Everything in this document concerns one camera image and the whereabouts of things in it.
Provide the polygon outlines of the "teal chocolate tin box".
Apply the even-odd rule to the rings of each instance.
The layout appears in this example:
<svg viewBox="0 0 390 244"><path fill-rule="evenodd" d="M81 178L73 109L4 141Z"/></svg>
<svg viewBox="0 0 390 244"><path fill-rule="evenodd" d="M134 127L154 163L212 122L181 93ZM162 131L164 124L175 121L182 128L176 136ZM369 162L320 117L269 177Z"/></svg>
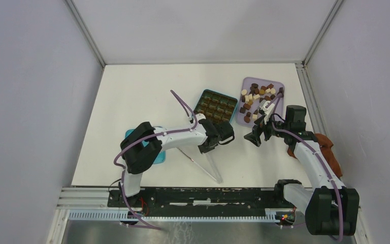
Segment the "teal chocolate tin box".
<svg viewBox="0 0 390 244"><path fill-rule="evenodd" d="M194 107L195 114L201 113L206 119L218 124L231 122L237 108L238 100L231 96L205 89Z"/></svg>

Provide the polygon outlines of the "metal tongs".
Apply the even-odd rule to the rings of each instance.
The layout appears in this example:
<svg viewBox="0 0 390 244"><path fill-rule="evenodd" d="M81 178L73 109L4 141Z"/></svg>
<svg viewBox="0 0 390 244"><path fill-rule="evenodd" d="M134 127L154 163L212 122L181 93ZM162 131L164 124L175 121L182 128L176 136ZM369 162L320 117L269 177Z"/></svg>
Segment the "metal tongs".
<svg viewBox="0 0 390 244"><path fill-rule="evenodd" d="M223 178L213 158L213 152L201 153L197 146L184 146L177 149L217 184L223 183Z"/></svg>

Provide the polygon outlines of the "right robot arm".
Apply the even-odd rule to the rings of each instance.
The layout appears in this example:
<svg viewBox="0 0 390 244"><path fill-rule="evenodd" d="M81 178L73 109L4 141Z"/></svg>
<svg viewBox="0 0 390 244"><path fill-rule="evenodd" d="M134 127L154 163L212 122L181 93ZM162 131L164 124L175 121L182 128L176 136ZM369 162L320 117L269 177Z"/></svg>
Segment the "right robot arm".
<svg viewBox="0 0 390 244"><path fill-rule="evenodd" d="M273 102L263 101L259 106L260 117L244 138L257 147L262 143L262 136L266 141L273 136L282 138L303 166L312 186L309 191L300 183L285 182L273 193L274 203L279 207L292 204L303 212L312 235L327 235L337 241L354 235L360 196L333 172L315 134L306 130L306 108L288 105L283 121L276 120L274 109Z"/></svg>

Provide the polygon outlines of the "brown cloth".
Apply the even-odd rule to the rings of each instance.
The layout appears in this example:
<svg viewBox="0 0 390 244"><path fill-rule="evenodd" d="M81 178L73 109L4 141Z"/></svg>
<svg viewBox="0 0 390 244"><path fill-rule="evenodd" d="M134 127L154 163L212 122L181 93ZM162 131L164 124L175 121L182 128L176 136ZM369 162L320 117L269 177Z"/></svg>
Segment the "brown cloth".
<svg viewBox="0 0 390 244"><path fill-rule="evenodd" d="M287 153L303 165L311 183L337 181L342 171L332 151L333 143L325 135L311 131L295 132Z"/></svg>

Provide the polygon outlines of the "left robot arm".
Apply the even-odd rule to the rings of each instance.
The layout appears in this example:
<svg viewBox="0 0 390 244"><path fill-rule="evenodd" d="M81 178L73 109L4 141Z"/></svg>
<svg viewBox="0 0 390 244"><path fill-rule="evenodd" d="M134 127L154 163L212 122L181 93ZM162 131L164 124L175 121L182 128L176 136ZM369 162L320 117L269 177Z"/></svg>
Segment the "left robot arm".
<svg viewBox="0 0 390 244"><path fill-rule="evenodd" d="M139 124L120 143L121 152L113 163L122 167L120 201L127 207L139 202L143 173L151 168L163 151L183 146L196 146L201 154L218 145L226 145L235 139L230 122L217 124L197 114L187 127L153 127L146 121Z"/></svg>

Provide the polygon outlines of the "teal tin lid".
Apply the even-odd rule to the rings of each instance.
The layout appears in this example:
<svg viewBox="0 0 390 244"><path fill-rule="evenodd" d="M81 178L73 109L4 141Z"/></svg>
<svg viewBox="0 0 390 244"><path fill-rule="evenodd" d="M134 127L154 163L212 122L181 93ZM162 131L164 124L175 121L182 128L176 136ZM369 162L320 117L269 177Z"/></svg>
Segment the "teal tin lid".
<svg viewBox="0 0 390 244"><path fill-rule="evenodd" d="M133 142L153 135L154 127L146 129L138 126L135 129L127 130L124 140L120 143L121 150L129 147ZM145 139L131 148L122 156L130 168L149 168L154 164L161 164L166 160L166 153L160 151L159 141L154 138Z"/></svg>

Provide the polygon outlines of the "lilac plastic tray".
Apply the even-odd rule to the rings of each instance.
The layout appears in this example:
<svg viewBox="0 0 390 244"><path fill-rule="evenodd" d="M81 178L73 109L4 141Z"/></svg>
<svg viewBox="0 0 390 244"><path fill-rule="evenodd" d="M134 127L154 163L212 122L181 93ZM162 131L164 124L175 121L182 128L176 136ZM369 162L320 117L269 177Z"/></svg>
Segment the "lilac plastic tray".
<svg viewBox="0 0 390 244"><path fill-rule="evenodd" d="M263 102L274 101L270 108L275 108L275 112L282 115L284 97L278 99L277 96L283 95L284 90L284 84L277 81L254 77L244 78L238 99L236 123L245 127L254 126L254 121L261 116L259 109Z"/></svg>

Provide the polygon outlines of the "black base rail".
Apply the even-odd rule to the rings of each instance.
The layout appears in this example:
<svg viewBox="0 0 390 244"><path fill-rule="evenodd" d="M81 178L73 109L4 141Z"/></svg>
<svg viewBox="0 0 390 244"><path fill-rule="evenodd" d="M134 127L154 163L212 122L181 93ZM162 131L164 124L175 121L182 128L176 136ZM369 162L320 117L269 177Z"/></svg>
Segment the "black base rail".
<svg viewBox="0 0 390 244"><path fill-rule="evenodd" d="M127 198L145 217L264 217L267 210L300 210L273 188L144 187Z"/></svg>

